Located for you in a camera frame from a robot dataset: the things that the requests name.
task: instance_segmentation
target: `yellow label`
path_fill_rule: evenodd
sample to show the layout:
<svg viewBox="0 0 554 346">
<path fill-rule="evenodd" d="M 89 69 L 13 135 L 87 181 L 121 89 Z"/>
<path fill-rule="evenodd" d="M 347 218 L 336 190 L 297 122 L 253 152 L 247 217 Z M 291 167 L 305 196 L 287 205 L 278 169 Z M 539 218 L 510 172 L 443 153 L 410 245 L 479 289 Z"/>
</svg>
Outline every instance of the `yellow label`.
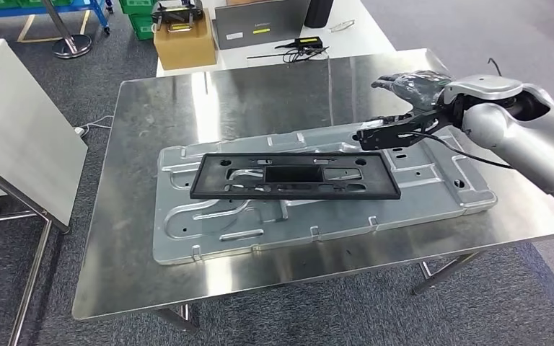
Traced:
<svg viewBox="0 0 554 346">
<path fill-rule="evenodd" d="M 265 33 L 265 32 L 269 32 L 269 31 L 271 31 L 271 29 L 270 29 L 270 28 L 266 28 L 266 29 L 254 30 L 253 33 L 254 33 L 254 35 L 256 35 L 256 34 L 263 34 L 263 33 Z"/>
<path fill-rule="evenodd" d="M 171 25 L 171 30 L 181 30 L 181 29 L 189 29 L 190 25 L 187 24 L 173 24 Z"/>
</svg>

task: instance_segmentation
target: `white label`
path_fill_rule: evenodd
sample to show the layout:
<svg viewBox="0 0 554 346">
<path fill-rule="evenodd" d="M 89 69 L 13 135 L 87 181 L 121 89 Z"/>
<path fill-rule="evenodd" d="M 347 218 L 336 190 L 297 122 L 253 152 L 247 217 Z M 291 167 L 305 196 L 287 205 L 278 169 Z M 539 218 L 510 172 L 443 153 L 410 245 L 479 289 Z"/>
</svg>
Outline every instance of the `white label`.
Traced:
<svg viewBox="0 0 554 346">
<path fill-rule="evenodd" d="M 235 40 L 237 38 L 243 38 L 243 32 L 236 32 L 234 34 L 226 35 L 227 40 Z"/>
</svg>

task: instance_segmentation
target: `metal plate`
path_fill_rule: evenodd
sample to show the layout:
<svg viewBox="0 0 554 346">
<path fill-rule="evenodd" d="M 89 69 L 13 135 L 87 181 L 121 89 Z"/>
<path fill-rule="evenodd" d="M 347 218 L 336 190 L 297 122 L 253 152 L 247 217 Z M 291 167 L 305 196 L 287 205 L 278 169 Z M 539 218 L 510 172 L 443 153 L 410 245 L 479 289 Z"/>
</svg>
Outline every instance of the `metal plate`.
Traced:
<svg viewBox="0 0 554 346">
<path fill-rule="evenodd" d="M 355 153 L 360 124 L 165 148 L 158 161 L 154 259 L 180 264 L 275 247 L 336 239 L 477 213 L 496 196 L 470 160 L 422 141 L 382 151 L 399 200 L 191 200 L 207 153 Z M 436 132 L 460 148 L 449 128 Z"/>
<path fill-rule="evenodd" d="M 396 200 L 400 189 L 380 152 L 205 154 L 190 198 Z"/>
</svg>

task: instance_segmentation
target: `black cylinder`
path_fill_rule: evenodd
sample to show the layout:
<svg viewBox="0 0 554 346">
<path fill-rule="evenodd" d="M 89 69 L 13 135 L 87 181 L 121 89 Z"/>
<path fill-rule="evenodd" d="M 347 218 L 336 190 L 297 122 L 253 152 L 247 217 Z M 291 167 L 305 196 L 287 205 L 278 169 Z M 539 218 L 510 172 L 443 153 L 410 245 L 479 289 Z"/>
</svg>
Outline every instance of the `black cylinder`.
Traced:
<svg viewBox="0 0 554 346">
<path fill-rule="evenodd" d="M 330 17 L 330 10 L 333 8 L 333 2 L 334 0 L 311 0 L 304 26 L 314 29 L 325 27 L 328 17 Z"/>
</svg>

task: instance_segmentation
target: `white cable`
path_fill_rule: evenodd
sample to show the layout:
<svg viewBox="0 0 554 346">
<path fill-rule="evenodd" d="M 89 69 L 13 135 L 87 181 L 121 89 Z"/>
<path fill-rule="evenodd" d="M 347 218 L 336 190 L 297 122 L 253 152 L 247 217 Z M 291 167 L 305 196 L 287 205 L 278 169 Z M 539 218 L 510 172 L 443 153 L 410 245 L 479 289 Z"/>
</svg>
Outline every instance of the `white cable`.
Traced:
<svg viewBox="0 0 554 346">
<path fill-rule="evenodd" d="M 100 118 L 99 120 L 95 120 L 95 121 L 92 121 L 90 123 L 78 126 L 78 128 L 85 129 L 85 131 L 79 137 L 83 138 L 86 134 L 88 134 L 88 132 L 90 132 L 90 127 L 91 126 L 94 126 L 96 128 L 109 128 L 109 129 L 111 129 L 111 126 L 97 124 L 98 122 L 103 121 L 103 120 L 107 119 L 108 117 L 113 117 L 113 115 L 106 115 L 106 116 Z"/>
<path fill-rule="evenodd" d="M 93 121 L 93 122 L 91 122 L 91 123 L 89 123 L 89 124 L 96 124 L 96 123 L 98 123 L 99 121 L 101 121 L 101 120 L 103 120 L 103 119 L 107 119 L 108 117 L 113 117 L 113 115 L 106 115 L 106 116 L 100 118 L 99 120 L 95 120 L 95 121 Z"/>
<path fill-rule="evenodd" d="M 90 126 L 94 126 L 96 128 L 111 128 L 111 126 L 98 125 L 98 124 L 92 124 L 92 123 L 80 126 L 80 128 L 88 128 Z"/>
</svg>

